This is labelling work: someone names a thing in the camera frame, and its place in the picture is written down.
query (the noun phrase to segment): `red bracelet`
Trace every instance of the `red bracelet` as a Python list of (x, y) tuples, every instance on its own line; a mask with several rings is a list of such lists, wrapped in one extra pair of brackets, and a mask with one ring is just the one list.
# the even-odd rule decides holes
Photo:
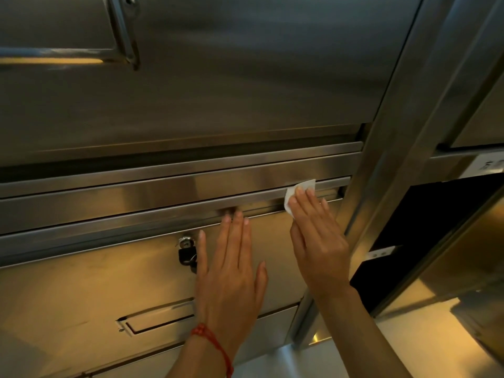
[(191, 330), (191, 335), (194, 334), (209, 340), (215, 346), (215, 348), (222, 353), (224, 362), (226, 362), (226, 378), (231, 378), (234, 372), (233, 364), (226, 351), (222, 348), (219, 341), (217, 340), (217, 337), (215, 337), (215, 334), (213, 334), (212, 331), (208, 329), (207, 326), (203, 323), (199, 323), (198, 326)]

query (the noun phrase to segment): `hand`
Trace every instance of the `hand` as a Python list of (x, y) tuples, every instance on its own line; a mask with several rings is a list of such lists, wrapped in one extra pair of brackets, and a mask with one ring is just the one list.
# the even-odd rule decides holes
[(224, 216), (210, 267), (203, 231), (197, 250), (197, 318), (233, 360), (261, 310), (268, 285), (266, 265), (264, 261), (259, 265), (254, 281), (250, 222), (238, 211), (232, 222), (229, 215)]
[(316, 301), (331, 299), (350, 287), (350, 252), (329, 205), (315, 191), (301, 188), (289, 200), (294, 221), (290, 229), (303, 279)]

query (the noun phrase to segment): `skin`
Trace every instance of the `skin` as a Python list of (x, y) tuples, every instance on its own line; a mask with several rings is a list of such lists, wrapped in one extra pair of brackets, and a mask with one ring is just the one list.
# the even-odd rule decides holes
[[(325, 200), (297, 189), (289, 200), (290, 230), (299, 270), (320, 310), (350, 378), (411, 378), (350, 286), (350, 251)], [(250, 223), (237, 212), (225, 216), (217, 250), (208, 263), (205, 233), (198, 240), (196, 308), (231, 358), (250, 333), (268, 284), (262, 262), (254, 277)], [(206, 339), (191, 336), (167, 378), (222, 378), (224, 359)]]

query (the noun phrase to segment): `white wipe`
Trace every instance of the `white wipe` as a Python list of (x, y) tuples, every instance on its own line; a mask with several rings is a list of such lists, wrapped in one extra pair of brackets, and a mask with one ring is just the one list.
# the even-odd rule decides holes
[(284, 208), (289, 213), (290, 216), (292, 216), (292, 211), (290, 210), (289, 207), (289, 199), (294, 194), (296, 188), (298, 187), (301, 187), (303, 191), (306, 191), (310, 187), (315, 190), (315, 179), (307, 180), (304, 181), (303, 183), (298, 183), (296, 185), (293, 185), (292, 187), (287, 188), (287, 192), (285, 193), (285, 199), (284, 199)]

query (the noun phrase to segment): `lock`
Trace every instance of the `lock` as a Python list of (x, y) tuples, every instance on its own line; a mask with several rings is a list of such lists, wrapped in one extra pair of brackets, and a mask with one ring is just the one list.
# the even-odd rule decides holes
[(179, 262), (191, 268), (192, 273), (196, 273), (198, 267), (198, 255), (195, 242), (191, 236), (184, 236), (179, 239)]

